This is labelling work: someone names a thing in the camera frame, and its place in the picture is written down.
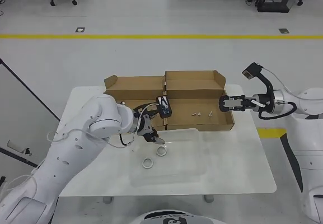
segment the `table leg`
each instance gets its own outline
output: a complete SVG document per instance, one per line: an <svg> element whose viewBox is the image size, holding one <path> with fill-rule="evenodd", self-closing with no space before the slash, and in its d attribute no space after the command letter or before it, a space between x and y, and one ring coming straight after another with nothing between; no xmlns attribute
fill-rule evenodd
<svg viewBox="0 0 323 224"><path fill-rule="evenodd" d="M204 197L205 202L207 202L207 203L212 203L214 200L213 194L204 195L203 197Z"/></svg>
<svg viewBox="0 0 323 224"><path fill-rule="evenodd" d="M110 204L114 200L114 197L103 197L103 202L105 204Z"/></svg>

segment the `black logo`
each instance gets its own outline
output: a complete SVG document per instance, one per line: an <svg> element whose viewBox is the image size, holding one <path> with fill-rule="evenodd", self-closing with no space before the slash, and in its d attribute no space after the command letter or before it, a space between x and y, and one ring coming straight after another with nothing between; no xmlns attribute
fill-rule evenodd
<svg viewBox="0 0 323 224"><path fill-rule="evenodd" d="M186 219L181 217L178 220L173 218L165 218L163 220L163 224L188 224L188 222L186 221Z"/></svg>

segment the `yellow floor line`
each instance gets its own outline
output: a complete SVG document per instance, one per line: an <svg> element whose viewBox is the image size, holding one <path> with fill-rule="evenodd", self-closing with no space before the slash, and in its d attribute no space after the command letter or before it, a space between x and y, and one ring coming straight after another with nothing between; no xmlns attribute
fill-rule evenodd
<svg viewBox="0 0 323 224"><path fill-rule="evenodd" d="M323 35L257 34L0 34L0 39L244 39L323 40Z"/></svg>
<svg viewBox="0 0 323 224"><path fill-rule="evenodd" d="M285 134L285 128L257 128L260 138L280 138Z"/></svg>

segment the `small object in box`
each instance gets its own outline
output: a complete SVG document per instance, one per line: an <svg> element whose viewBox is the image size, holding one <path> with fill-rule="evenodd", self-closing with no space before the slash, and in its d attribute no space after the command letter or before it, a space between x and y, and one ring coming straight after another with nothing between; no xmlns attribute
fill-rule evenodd
<svg viewBox="0 0 323 224"><path fill-rule="evenodd" d="M164 146L160 146L159 148L157 148L156 150L156 154L160 157L166 155L167 153L167 149Z"/></svg>
<svg viewBox="0 0 323 224"><path fill-rule="evenodd" d="M146 158L143 160L142 165L143 165L143 168L145 168L145 169L150 169L150 168L152 168L152 166L154 165L154 161L152 161L152 159L151 159L151 158L146 157Z"/></svg>

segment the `white floor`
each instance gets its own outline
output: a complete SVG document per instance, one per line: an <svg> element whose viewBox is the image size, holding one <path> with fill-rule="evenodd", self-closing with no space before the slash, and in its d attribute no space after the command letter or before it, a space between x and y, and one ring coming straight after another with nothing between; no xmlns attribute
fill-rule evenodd
<svg viewBox="0 0 323 224"><path fill-rule="evenodd" d="M323 0L305 0L290 13L257 13L244 0L6 0L0 34L323 34ZM0 57L61 117L76 86L103 85L104 78L159 76L166 70L216 69L243 87L265 92L241 72L251 62L271 69L291 90L323 87L323 40L10 40ZM266 74L280 88L275 78ZM283 127L282 120L257 127ZM212 204L199 197L61 198L53 223L127 223L153 209L183 209L230 224L306 223L298 186L278 139L263 139L278 190L267 195L223 195Z"/></svg>

